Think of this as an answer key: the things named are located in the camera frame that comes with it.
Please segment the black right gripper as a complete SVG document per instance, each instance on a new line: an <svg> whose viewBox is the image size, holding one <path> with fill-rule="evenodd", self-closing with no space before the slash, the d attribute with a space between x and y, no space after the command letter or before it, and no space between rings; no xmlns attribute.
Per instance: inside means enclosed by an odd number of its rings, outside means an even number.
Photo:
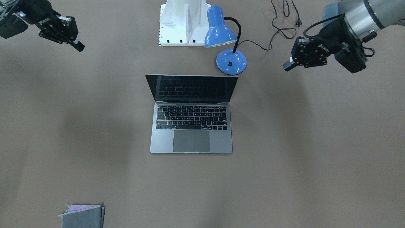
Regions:
<svg viewBox="0 0 405 228"><path fill-rule="evenodd" d="M42 38L56 43L68 43L78 52L85 49L85 45L78 39L78 28L73 16L48 15L36 23Z"/></svg>

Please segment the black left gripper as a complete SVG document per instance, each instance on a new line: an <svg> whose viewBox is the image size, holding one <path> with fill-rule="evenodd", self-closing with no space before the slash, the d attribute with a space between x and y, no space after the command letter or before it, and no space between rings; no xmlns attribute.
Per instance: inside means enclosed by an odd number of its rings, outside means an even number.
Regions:
<svg viewBox="0 0 405 228"><path fill-rule="evenodd" d="M292 48L292 56L283 64L284 71L290 71L297 66L324 66L327 57L334 55L336 61L344 63L345 36L343 32L321 30L314 38L298 37Z"/></svg>

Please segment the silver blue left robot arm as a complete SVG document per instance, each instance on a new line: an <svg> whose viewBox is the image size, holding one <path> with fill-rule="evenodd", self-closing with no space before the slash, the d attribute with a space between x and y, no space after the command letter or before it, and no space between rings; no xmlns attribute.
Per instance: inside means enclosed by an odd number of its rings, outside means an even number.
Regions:
<svg viewBox="0 0 405 228"><path fill-rule="evenodd" d="M368 57L363 43L388 26L404 26L404 18L403 0L341 0L328 4L322 20L315 24L322 24L322 29L316 35L308 35L306 29L296 38L284 70L325 66L327 58L334 55L351 73L362 71Z"/></svg>

